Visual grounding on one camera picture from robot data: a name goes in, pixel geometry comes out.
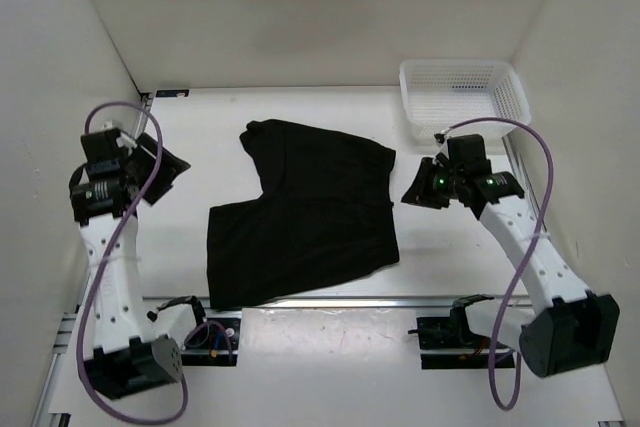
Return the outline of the black shorts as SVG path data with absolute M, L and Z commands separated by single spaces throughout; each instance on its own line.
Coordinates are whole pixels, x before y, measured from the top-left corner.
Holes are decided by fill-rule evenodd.
M 248 123 L 240 142 L 262 193 L 209 211 L 212 309 L 261 305 L 399 262 L 389 192 L 395 150 L 275 119 Z

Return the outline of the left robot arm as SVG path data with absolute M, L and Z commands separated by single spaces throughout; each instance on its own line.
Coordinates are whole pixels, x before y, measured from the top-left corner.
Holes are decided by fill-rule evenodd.
M 182 296 L 151 309 L 144 304 L 137 254 L 138 219 L 128 215 L 146 181 L 155 204 L 189 163 L 146 133 L 132 138 L 117 127 L 84 134 L 86 162 L 69 182 L 74 219 L 98 280 L 87 323 L 83 366 L 90 386 L 110 400 L 175 383 L 180 350 L 206 342 L 210 324 L 201 302 Z

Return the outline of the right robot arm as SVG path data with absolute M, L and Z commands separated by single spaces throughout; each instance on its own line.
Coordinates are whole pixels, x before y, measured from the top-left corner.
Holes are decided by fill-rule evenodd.
M 496 172 L 478 134 L 448 138 L 433 157 L 421 159 L 404 204 L 443 209 L 456 200 L 498 241 L 520 277 L 533 312 L 507 308 L 477 294 L 454 302 L 449 334 L 470 347 L 483 336 L 518 352 L 539 378 L 605 363 L 610 356 L 620 308 L 580 279 L 552 242 L 535 230 L 525 192 L 509 172 Z

